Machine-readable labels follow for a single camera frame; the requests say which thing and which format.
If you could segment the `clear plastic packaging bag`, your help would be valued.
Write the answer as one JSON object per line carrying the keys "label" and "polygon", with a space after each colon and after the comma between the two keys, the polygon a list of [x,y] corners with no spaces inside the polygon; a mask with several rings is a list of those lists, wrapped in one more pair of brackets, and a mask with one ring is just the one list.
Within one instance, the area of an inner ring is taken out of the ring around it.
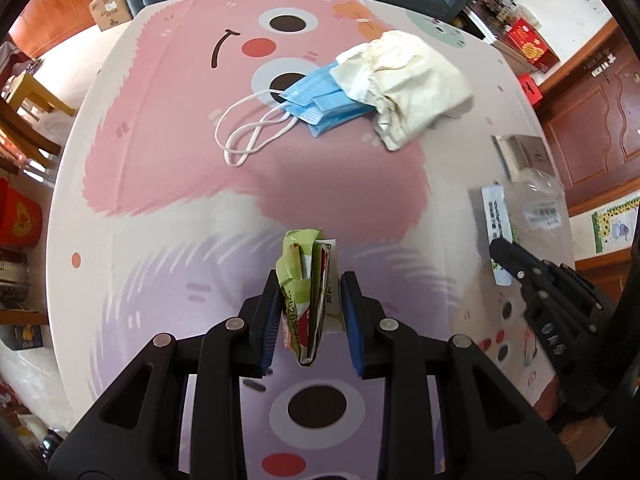
{"label": "clear plastic packaging bag", "polygon": [[537,259],[575,263],[564,188],[535,169],[518,180],[495,182],[480,191],[480,276],[491,286],[509,287],[515,278],[490,258],[489,243],[498,237],[521,245]]}

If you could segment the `green snack wrapper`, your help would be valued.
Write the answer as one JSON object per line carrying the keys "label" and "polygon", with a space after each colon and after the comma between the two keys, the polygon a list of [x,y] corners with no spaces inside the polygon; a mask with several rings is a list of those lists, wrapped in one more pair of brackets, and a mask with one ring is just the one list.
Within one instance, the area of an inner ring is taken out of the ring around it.
{"label": "green snack wrapper", "polygon": [[300,366],[311,366],[322,337],[345,329],[337,242],[316,229],[287,232],[276,273],[284,296],[285,348]]}

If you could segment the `blue surgical face mask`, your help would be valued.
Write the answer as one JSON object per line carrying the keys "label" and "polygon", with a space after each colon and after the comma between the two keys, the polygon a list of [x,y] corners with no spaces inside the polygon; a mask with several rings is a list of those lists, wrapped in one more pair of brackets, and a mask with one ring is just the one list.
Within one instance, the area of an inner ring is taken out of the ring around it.
{"label": "blue surgical face mask", "polygon": [[[224,163],[241,167],[250,156],[280,140],[299,124],[304,124],[311,135],[318,138],[346,122],[371,115],[374,107],[351,99],[335,81],[334,68],[337,68],[336,61],[304,75],[285,90],[259,90],[231,104],[217,118],[214,130]],[[267,96],[277,96],[280,102],[276,101],[274,107],[254,122],[237,126],[222,137],[222,125],[232,112]]]}

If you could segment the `cream cloth bag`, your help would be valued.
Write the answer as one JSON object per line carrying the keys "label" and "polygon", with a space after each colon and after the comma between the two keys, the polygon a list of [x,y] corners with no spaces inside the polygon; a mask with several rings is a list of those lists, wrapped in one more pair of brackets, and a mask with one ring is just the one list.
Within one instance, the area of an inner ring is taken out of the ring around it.
{"label": "cream cloth bag", "polygon": [[391,152],[474,105],[473,90],[460,70],[408,32],[383,32],[337,55],[335,62],[331,77],[349,99],[375,109],[374,131]]}

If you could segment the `grey flat cardboard box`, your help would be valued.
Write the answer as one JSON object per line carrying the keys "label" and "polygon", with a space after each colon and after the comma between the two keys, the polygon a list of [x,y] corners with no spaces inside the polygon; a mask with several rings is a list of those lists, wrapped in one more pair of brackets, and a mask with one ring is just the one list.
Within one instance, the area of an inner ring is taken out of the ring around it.
{"label": "grey flat cardboard box", "polygon": [[493,136],[502,166],[511,182],[518,182],[530,174],[555,177],[553,162],[540,136]]}

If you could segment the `wooden door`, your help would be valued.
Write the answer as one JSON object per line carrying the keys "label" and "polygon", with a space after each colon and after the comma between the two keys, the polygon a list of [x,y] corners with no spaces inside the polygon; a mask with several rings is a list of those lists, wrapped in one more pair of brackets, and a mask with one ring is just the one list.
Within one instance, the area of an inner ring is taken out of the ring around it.
{"label": "wooden door", "polygon": [[610,21],[555,76],[537,115],[574,216],[639,188],[639,58]]}

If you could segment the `pink cartoon play mat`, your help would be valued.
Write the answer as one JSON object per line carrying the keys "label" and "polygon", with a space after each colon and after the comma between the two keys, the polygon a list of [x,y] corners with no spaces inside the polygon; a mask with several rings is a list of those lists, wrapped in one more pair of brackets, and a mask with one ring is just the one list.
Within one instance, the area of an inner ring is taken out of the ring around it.
{"label": "pink cartoon play mat", "polygon": [[[401,30],[469,81],[474,105],[396,152],[371,115],[304,124],[224,163],[217,118]],[[480,191],[506,182],[493,136],[540,136],[503,56],[368,0],[171,0],[142,10],[90,89],[56,181],[47,247],[58,366],[80,421],[55,479],[567,479],[534,410],[552,369],[520,286],[480,276]],[[300,366],[250,371],[250,298],[287,232],[337,242],[369,315]]]}

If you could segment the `red patterned snack box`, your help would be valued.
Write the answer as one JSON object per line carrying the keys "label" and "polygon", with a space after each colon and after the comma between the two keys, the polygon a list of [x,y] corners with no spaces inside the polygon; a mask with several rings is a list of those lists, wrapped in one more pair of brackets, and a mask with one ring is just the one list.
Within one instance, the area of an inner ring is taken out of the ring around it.
{"label": "red patterned snack box", "polygon": [[506,40],[541,73],[547,73],[550,68],[559,63],[559,58],[552,47],[524,18],[518,18],[510,25],[510,29],[506,32]]}

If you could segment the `red gift box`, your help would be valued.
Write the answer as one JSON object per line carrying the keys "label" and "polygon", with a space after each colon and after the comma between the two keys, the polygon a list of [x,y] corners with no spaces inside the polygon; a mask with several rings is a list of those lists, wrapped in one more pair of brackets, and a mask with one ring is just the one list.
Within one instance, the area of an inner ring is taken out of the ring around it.
{"label": "red gift box", "polygon": [[1,178],[0,243],[9,248],[34,248],[42,233],[41,207],[12,188],[10,181]]}

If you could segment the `wooden stool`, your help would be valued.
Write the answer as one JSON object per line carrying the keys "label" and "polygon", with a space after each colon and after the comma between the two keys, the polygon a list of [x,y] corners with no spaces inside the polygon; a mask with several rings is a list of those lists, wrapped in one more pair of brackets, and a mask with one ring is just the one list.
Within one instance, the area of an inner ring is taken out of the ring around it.
{"label": "wooden stool", "polygon": [[53,159],[62,146],[35,130],[34,123],[43,114],[61,112],[68,117],[77,115],[76,108],[60,100],[29,72],[13,77],[1,95],[1,143],[12,145],[15,154],[26,162],[36,162],[44,170],[52,169]]}

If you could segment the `brown cardboard box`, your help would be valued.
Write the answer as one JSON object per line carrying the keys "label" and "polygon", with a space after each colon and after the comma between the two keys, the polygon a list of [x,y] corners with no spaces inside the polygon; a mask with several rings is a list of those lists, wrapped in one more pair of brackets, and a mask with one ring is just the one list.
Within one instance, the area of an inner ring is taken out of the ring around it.
{"label": "brown cardboard box", "polygon": [[132,20],[127,0],[92,0],[89,12],[101,32]]}

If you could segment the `orange wooden cabinet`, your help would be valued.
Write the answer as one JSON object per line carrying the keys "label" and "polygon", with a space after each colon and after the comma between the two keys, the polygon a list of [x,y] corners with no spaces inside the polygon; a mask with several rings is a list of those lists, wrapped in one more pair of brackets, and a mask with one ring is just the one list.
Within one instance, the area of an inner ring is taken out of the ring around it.
{"label": "orange wooden cabinet", "polygon": [[63,41],[96,24],[93,0],[30,0],[9,30],[14,44],[38,58]]}

